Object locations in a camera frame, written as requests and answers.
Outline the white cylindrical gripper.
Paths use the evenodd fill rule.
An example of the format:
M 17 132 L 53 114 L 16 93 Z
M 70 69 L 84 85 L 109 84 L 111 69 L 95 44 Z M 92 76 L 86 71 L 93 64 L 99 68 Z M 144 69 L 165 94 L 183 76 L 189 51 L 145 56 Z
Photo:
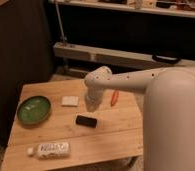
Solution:
M 89 112 L 94 112 L 96 111 L 100 104 L 101 104 L 101 101 L 98 101 L 98 100 L 92 100 L 89 98 L 88 95 L 85 95 L 85 104 L 86 104 L 86 109 L 89 111 Z

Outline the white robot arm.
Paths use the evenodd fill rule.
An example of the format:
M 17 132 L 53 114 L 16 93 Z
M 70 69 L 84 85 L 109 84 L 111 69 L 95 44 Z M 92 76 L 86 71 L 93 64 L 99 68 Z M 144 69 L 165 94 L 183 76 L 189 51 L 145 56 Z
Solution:
M 96 103 L 106 89 L 144 93 L 144 171 L 195 171 L 195 67 L 114 74 L 103 66 L 85 84 Z

